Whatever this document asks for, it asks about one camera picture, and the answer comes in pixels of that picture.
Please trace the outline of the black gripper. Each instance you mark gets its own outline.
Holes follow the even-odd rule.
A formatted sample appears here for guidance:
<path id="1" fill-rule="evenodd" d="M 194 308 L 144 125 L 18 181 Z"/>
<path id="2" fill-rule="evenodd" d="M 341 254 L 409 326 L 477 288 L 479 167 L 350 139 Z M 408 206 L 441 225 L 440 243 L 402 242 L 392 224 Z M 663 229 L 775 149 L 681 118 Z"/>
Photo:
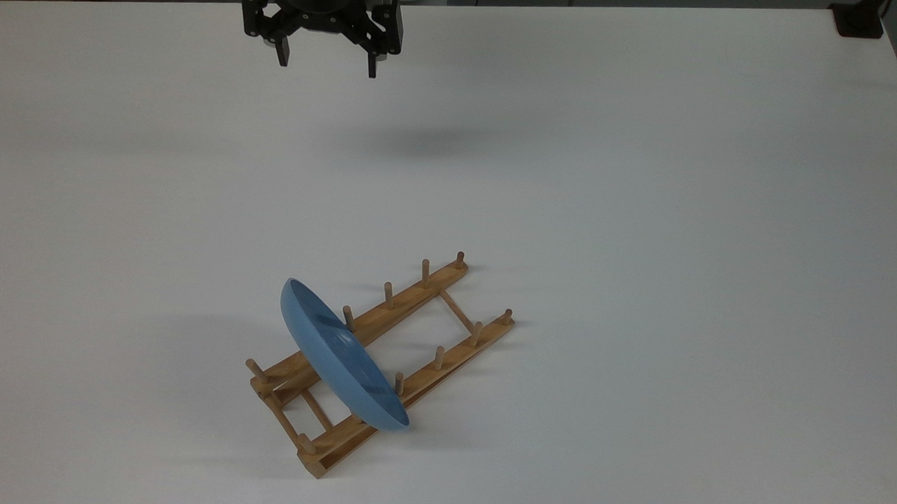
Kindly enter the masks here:
<path id="1" fill-rule="evenodd" d="M 276 52 L 279 66 L 291 57 L 288 35 L 296 30 L 343 34 L 367 53 L 368 76 L 388 56 L 402 51 L 404 27 L 400 0 L 275 0 L 279 11 L 268 16 L 270 0 L 240 0 L 245 34 L 259 37 Z"/>

